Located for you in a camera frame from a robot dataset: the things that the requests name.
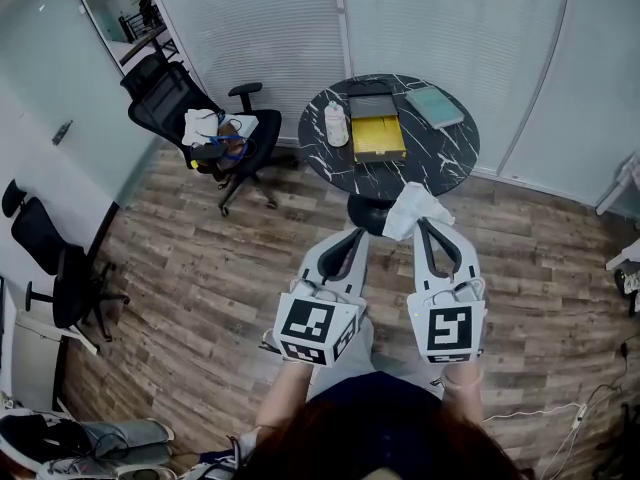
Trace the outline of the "black mesh office chair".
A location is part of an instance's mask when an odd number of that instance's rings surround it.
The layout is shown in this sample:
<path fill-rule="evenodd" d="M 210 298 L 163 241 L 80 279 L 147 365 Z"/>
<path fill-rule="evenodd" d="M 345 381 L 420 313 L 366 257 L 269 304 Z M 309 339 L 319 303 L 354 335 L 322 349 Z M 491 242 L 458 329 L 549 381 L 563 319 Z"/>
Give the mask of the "black mesh office chair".
<path fill-rule="evenodd" d="M 259 124 L 247 139 L 248 148 L 243 159 L 227 171 L 222 171 L 217 160 L 199 163 L 191 159 L 191 148 L 182 144 L 185 130 L 184 115 L 189 109 L 210 109 L 219 121 L 230 114 L 219 107 L 201 90 L 183 64 L 167 61 L 162 54 L 144 57 L 120 82 L 131 97 L 128 116 L 136 125 L 153 132 L 173 144 L 183 155 L 186 166 L 200 174 L 210 175 L 227 192 L 218 203 L 221 215 L 229 214 L 228 202 L 247 180 L 253 181 L 267 200 L 267 206 L 276 208 L 277 202 L 263 184 L 258 171 L 286 163 L 286 156 L 274 154 L 280 133 L 282 116 L 277 110 L 254 110 L 249 95 L 262 89 L 260 83 L 245 84 L 230 91 L 239 96 L 244 105 L 241 115 L 258 118 Z"/>

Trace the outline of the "person's left forearm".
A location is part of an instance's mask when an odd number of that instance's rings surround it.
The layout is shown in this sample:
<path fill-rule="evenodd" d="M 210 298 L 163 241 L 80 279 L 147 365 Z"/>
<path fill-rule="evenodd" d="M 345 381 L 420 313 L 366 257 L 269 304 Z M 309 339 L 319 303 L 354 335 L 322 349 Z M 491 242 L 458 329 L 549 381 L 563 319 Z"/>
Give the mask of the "person's left forearm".
<path fill-rule="evenodd" d="M 260 430 L 273 431 L 288 423 L 305 405 L 314 367 L 285 361 L 256 417 Z"/>

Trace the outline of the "black table pedestal base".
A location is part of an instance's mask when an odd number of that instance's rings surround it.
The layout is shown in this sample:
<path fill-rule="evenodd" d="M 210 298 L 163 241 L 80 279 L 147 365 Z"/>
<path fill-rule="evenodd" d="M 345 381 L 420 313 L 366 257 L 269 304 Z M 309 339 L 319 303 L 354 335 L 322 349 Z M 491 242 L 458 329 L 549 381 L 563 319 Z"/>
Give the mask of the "black table pedestal base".
<path fill-rule="evenodd" d="M 374 236 L 384 231 L 389 210 L 396 200 L 370 199 L 351 194 L 347 200 L 347 212 L 351 222 Z"/>

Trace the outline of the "yellow tray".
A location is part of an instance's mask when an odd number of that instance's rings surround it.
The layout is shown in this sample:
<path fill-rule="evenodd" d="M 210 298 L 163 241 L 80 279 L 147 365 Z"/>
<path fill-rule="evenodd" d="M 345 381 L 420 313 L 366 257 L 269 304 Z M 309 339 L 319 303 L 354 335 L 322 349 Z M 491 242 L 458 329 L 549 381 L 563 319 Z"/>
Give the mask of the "yellow tray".
<path fill-rule="evenodd" d="M 347 97 L 355 162 L 404 161 L 407 150 L 391 87 L 379 79 L 352 80 Z"/>

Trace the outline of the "white table frame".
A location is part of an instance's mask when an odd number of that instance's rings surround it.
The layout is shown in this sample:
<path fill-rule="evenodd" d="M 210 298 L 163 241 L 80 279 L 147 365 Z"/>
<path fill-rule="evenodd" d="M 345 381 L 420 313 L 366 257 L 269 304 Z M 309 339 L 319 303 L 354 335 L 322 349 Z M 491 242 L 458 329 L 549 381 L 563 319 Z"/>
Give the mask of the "white table frame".
<path fill-rule="evenodd" d="M 598 216 L 604 214 L 631 184 L 640 193 L 640 152 L 633 153 L 622 165 L 613 184 L 596 206 L 596 214 Z M 619 254 L 609 260 L 605 265 L 605 269 L 612 271 L 625 261 L 640 263 L 640 238 L 623 248 Z"/>

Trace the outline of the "dark white striped bag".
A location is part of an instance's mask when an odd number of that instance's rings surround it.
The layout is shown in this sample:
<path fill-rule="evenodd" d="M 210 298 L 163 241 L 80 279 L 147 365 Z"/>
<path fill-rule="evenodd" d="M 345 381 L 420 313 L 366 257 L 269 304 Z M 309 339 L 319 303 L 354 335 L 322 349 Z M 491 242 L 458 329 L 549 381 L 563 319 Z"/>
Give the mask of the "dark white striped bag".
<path fill-rule="evenodd" d="M 230 448 L 201 454 L 199 462 L 178 480 L 233 480 L 241 465 L 241 448 L 236 438 L 230 438 Z"/>

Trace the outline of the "person's dark shirt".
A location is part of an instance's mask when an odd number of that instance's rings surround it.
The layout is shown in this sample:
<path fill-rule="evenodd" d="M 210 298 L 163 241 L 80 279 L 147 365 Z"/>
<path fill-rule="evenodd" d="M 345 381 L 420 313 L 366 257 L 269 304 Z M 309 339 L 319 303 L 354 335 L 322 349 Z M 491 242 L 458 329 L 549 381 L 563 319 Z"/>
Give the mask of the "person's dark shirt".
<path fill-rule="evenodd" d="M 442 401 L 428 390 L 383 372 L 350 377 L 310 398 L 337 407 L 436 410 Z"/>

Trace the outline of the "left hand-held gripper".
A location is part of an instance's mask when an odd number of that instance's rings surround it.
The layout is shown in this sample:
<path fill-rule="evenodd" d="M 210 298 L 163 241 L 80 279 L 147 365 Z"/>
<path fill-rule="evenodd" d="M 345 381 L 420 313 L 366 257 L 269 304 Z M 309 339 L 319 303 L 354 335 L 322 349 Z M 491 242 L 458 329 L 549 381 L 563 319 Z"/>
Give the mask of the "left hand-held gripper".
<path fill-rule="evenodd" d="M 290 361 L 334 367 L 360 331 L 370 234 L 335 233 L 304 256 L 299 276 L 279 300 L 273 339 Z"/>

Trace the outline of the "pastel drinking bottle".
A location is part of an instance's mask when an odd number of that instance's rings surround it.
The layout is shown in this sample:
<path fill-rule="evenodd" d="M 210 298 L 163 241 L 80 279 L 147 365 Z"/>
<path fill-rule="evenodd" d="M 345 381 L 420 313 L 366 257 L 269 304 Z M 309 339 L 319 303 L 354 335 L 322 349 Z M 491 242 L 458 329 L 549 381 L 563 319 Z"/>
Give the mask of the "pastel drinking bottle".
<path fill-rule="evenodd" d="M 332 147 L 343 147 L 348 143 L 349 132 L 344 109 L 336 101 L 329 101 L 324 109 L 326 136 Z"/>

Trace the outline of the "grey round device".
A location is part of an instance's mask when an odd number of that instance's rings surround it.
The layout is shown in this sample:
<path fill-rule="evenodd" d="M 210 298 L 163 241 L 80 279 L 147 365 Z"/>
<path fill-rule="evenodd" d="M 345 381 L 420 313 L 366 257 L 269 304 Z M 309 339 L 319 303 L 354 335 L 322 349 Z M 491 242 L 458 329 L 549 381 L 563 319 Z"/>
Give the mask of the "grey round device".
<path fill-rule="evenodd" d="M 119 468 L 115 480 L 177 480 L 177 476 L 164 466 L 132 465 Z"/>

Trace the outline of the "black white patterned pouch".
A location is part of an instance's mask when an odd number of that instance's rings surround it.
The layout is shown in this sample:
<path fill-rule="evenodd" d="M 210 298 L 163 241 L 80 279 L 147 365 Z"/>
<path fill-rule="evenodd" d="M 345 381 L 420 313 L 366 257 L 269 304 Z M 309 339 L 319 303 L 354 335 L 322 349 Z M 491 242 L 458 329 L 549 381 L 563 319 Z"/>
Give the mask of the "black white patterned pouch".
<path fill-rule="evenodd" d="M 640 270 L 627 274 L 618 269 L 614 281 L 621 296 L 629 301 L 629 316 L 635 317 L 640 311 Z"/>

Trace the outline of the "white cardboard box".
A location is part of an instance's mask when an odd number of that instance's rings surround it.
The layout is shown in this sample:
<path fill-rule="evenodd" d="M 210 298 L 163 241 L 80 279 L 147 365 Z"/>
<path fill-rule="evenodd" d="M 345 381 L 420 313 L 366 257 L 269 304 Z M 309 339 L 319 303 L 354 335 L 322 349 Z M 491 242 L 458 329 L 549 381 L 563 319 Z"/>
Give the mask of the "white cardboard box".
<path fill-rule="evenodd" d="M 249 138 L 259 124 L 258 118 L 252 115 L 228 114 L 219 121 L 220 135 L 236 135 Z"/>

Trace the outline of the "teal book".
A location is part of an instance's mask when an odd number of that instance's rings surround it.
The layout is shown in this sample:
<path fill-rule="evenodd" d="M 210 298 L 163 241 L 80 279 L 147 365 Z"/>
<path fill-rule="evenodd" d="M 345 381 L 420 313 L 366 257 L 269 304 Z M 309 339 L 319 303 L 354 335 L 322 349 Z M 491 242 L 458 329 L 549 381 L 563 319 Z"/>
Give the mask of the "teal book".
<path fill-rule="evenodd" d="M 464 121 L 464 113 L 434 86 L 410 90 L 405 94 L 405 99 L 433 129 Z"/>

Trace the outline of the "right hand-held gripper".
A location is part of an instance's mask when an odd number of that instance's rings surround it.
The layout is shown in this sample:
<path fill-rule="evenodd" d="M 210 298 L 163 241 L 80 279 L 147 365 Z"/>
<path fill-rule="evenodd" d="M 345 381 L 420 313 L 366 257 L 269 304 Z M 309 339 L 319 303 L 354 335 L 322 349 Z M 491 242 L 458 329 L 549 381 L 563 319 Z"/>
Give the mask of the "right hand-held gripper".
<path fill-rule="evenodd" d="M 484 351 L 487 315 L 474 246 L 452 226 L 427 217 L 417 221 L 413 241 L 417 292 L 407 304 L 421 357 L 430 364 L 474 361 Z"/>

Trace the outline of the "clear plastic bag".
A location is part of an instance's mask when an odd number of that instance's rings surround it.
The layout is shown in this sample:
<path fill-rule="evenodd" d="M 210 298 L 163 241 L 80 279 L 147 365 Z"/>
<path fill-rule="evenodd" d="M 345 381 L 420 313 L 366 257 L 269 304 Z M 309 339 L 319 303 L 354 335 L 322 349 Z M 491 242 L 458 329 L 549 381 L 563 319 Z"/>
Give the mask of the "clear plastic bag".
<path fill-rule="evenodd" d="M 448 225 L 455 222 L 451 213 L 424 185 L 408 182 L 388 211 L 382 235 L 395 241 L 408 239 L 422 217 Z"/>

